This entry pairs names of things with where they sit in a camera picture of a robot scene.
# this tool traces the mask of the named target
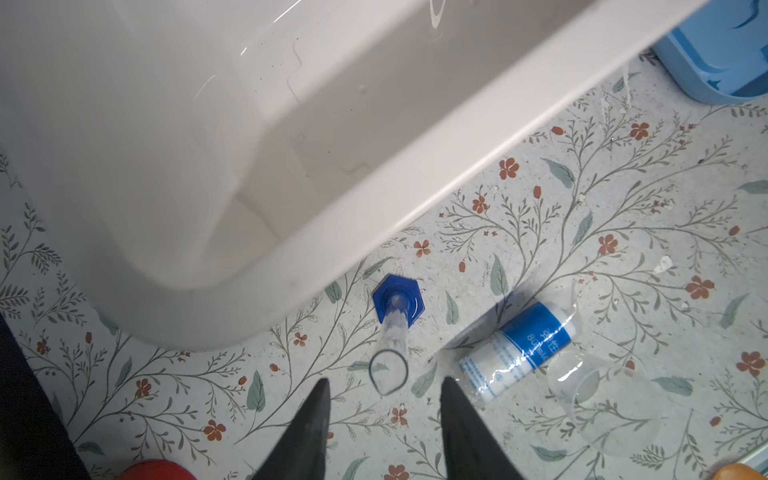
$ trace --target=white debris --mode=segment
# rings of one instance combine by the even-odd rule
[[[659,273],[666,272],[673,266],[674,266],[674,263],[672,263],[672,258],[669,255],[664,255],[659,259],[659,264],[656,265],[656,268],[654,268],[654,275],[658,275]]]

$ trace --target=red flower pattern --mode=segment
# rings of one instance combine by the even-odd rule
[[[694,275],[690,278],[690,283],[685,287],[685,290],[690,293],[690,298],[698,300],[699,298],[709,298],[710,289],[713,289],[715,284],[711,280],[702,281],[698,275]]]
[[[296,332],[295,339],[293,339],[293,345],[298,346],[305,346],[306,345],[306,335],[302,335],[299,332]]]
[[[38,342],[38,353],[40,355],[45,355],[46,353],[48,353],[50,351],[51,351],[51,347],[48,346],[48,341],[47,340],[41,340],[40,342]]]
[[[741,362],[736,364],[736,368],[738,368],[740,372],[749,372],[750,375],[757,378],[760,374],[760,370],[765,367],[765,365],[766,360],[761,358],[760,352],[744,352],[741,354]]]
[[[649,124],[643,122],[641,124],[632,124],[632,130],[629,132],[630,137],[634,137],[635,140],[643,140],[648,136]]]
[[[506,161],[502,160],[498,162],[498,166],[502,168],[502,171],[498,174],[502,180],[507,180],[507,177],[515,178],[518,176],[517,172],[520,170],[520,164],[514,158],[510,157]]]
[[[477,212],[478,214],[482,214],[482,213],[483,213],[483,212],[485,212],[485,211],[486,211],[488,208],[490,208],[490,207],[489,207],[489,206],[488,206],[488,205],[485,203],[485,197],[483,197],[482,195],[480,195],[480,196],[477,198],[477,200],[473,200],[473,201],[472,201],[472,209],[473,209],[475,212]]]
[[[147,379],[136,380],[136,398],[140,399],[145,396],[149,396],[149,391],[152,390],[152,384]]]
[[[600,242],[600,255],[608,255],[609,253],[616,253],[616,247],[619,246],[619,241],[614,239],[613,235],[606,235],[598,239]]]
[[[384,475],[384,480],[408,480],[411,478],[411,474],[406,472],[405,465],[389,466],[389,474]]]
[[[397,408],[392,409],[392,418],[390,419],[390,422],[394,426],[397,426],[398,423],[402,426],[408,426],[408,420],[406,420],[406,413],[408,413],[407,409],[400,409]]]
[[[432,251],[427,248],[429,247],[429,240],[424,240],[423,242],[416,242],[413,244],[413,248],[416,248],[416,256],[418,258],[421,258],[422,255],[429,255]]]
[[[227,427],[217,424],[216,420],[208,420],[208,426],[203,429],[203,433],[208,435],[210,441],[221,440],[221,434],[227,431]]]

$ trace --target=red object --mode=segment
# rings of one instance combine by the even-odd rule
[[[122,473],[117,480],[196,480],[191,473],[167,460],[147,460]]]

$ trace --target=blue container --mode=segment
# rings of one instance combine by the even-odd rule
[[[705,104],[768,94],[768,2],[712,0],[654,51],[680,88]]]

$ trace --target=clear plastic beaker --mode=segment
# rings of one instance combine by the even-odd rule
[[[382,321],[376,352],[368,367],[371,382],[381,395],[389,395],[408,381],[408,310],[403,295],[392,295]]]
[[[641,374],[575,348],[550,361],[547,383],[584,439],[605,455],[628,456],[661,426],[661,396]]]

